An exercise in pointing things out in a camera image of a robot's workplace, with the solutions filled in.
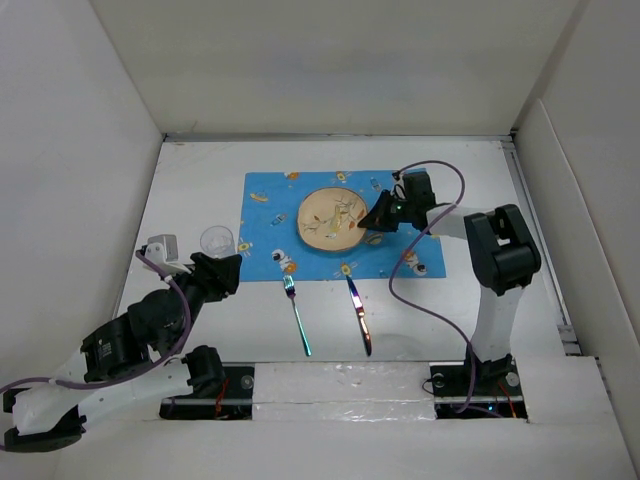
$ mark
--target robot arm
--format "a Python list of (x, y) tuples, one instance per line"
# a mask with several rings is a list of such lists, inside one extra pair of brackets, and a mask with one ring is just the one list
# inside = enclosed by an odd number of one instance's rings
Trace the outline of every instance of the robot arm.
[[(424, 230), (450, 205), (437, 204), (429, 175), (407, 173), (394, 178), (402, 188), (388, 190), (358, 224), (361, 228), (395, 232), (400, 223)], [(540, 253), (515, 205), (490, 212), (456, 207), (429, 232), (466, 240), (473, 271), (480, 283), (480, 307), (471, 344), (477, 359), (478, 378), (489, 378), (508, 370), (510, 337), (518, 302), (524, 288), (540, 270)]]
[[(193, 265), (185, 267), (174, 261), (174, 236), (154, 237), (149, 242), (141, 253), (175, 274), (173, 279), (187, 299), (192, 323), (205, 303), (221, 301), (236, 292), (240, 255), (212, 259), (195, 253), (191, 255)], [(215, 348), (200, 346), (182, 357), (167, 356), (188, 334), (183, 313), (177, 292), (153, 291), (87, 336), (56, 371), (55, 380), (7, 391), (3, 409), (13, 414), (15, 427), (5, 433), (5, 449), (57, 450), (77, 442), (87, 427), (124, 408), (176, 395), (207, 396), (218, 390), (225, 374)], [(152, 369), (148, 347), (166, 357), (157, 368)], [(56, 384), (60, 381), (82, 388)]]

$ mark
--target fork handle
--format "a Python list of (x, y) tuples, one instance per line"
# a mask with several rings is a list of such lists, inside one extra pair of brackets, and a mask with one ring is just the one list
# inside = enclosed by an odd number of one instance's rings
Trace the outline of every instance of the fork handle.
[(304, 333), (304, 327), (302, 326), (302, 321), (300, 320), (300, 313), (298, 313), (298, 307), (296, 307), (296, 301), (292, 298), (291, 305), (293, 306), (293, 313), (296, 314), (296, 320), (298, 322), (298, 330), (300, 330), (300, 338), (302, 338), (302, 346), (304, 347), (304, 353), (307, 357), (311, 356), (311, 346), (309, 345), (309, 340), (307, 340), (307, 334)]

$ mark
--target fork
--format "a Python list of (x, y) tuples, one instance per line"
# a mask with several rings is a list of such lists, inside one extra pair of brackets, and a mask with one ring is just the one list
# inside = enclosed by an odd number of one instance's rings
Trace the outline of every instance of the fork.
[(300, 320), (300, 313), (298, 313), (298, 307), (296, 307), (296, 288), (293, 285), (293, 278), (291, 275), (285, 275), (282, 280), (284, 281), (284, 291), (287, 294), (287, 297), (291, 300), (291, 305), (293, 306), (293, 312), (296, 314), (296, 320), (298, 321), (298, 330), (300, 330), (300, 337), (302, 338), (302, 345), (304, 346), (304, 353), (307, 357), (311, 356), (311, 346), (309, 346), (309, 340), (307, 340), (307, 335), (304, 333), (304, 328), (302, 326), (302, 321)]

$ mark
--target plate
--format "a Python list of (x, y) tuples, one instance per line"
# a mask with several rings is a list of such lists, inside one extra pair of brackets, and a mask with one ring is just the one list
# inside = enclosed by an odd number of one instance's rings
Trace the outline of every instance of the plate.
[(310, 247), (342, 252), (360, 243), (365, 233), (358, 222), (367, 204), (347, 188), (321, 188), (310, 193), (298, 209), (298, 233)]

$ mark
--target transparent cup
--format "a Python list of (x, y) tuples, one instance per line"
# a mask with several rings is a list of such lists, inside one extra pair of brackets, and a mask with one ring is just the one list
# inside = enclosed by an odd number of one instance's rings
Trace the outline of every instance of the transparent cup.
[(211, 258), (225, 258), (236, 254), (233, 233), (222, 225), (207, 228), (200, 236), (200, 247)]

